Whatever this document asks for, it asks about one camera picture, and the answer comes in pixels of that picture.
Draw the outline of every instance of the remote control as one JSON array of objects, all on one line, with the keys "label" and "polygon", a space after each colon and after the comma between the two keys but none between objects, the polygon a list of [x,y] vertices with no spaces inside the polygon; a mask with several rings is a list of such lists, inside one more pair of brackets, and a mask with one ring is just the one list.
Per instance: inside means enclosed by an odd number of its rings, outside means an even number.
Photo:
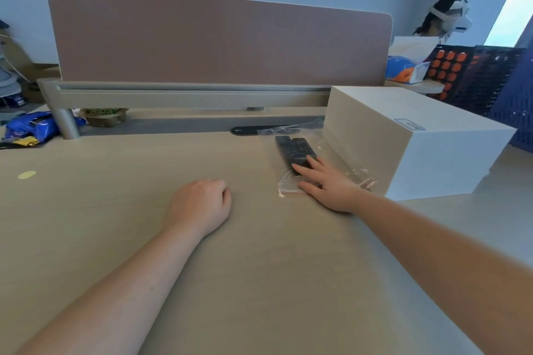
[{"label": "remote control", "polygon": [[307,155],[316,159],[316,153],[311,146],[309,146],[309,143],[305,138],[291,139],[289,136],[276,136],[276,143],[283,154],[283,159],[285,159],[291,169],[291,164],[293,163],[310,168],[311,166],[307,161]]}]

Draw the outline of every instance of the forearm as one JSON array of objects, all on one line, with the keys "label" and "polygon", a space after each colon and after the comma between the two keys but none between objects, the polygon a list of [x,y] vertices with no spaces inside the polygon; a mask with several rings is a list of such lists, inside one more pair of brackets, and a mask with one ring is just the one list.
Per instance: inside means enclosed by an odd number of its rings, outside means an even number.
[{"label": "forearm", "polygon": [[353,211],[482,351],[531,353],[529,268],[366,191],[354,194]]},{"label": "forearm", "polygon": [[17,354],[137,354],[200,239],[179,227],[157,235],[61,312]]}]

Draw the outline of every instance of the metal post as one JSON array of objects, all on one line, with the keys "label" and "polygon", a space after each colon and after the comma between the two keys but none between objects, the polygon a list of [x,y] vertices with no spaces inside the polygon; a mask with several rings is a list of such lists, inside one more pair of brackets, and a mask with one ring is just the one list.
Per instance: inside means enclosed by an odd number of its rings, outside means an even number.
[{"label": "metal post", "polygon": [[60,108],[61,95],[57,79],[39,79],[37,83],[43,92],[46,104],[50,109],[63,139],[76,139],[81,136],[76,119],[70,108]]}]

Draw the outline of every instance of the blue bordered label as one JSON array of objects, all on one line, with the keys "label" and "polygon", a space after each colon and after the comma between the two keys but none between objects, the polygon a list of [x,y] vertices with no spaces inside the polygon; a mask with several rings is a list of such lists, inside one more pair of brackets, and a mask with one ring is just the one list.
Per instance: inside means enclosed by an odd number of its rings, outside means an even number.
[{"label": "blue bordered label", "polygon": [[397,123],[399,124],[402,124],[403,126],[405,126],[407,129],[410,129],[412,131],[425,131],[426,129],[421,127],[420,125],[418,124],[415,124],[413,121],[411,120],[406,120],[405,118],[395,118],[394,119]]}]

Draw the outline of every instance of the light wood tabletop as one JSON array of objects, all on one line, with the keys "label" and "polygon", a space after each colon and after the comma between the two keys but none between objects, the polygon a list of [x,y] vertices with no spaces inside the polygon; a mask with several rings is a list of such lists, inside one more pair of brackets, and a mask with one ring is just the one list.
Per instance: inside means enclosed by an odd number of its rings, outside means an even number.
[{"label": "light wood tabletop", "polygon": [[[230,218],[140,353],[480,353],[361,221],[279,197],[257,136],[56,138],[1,156],[2,354],[148,241],[172,192],[200,178],[230,184]],[[405,204],[533,265],[531,197],[533,155],[508,147],[474,194]]]}]

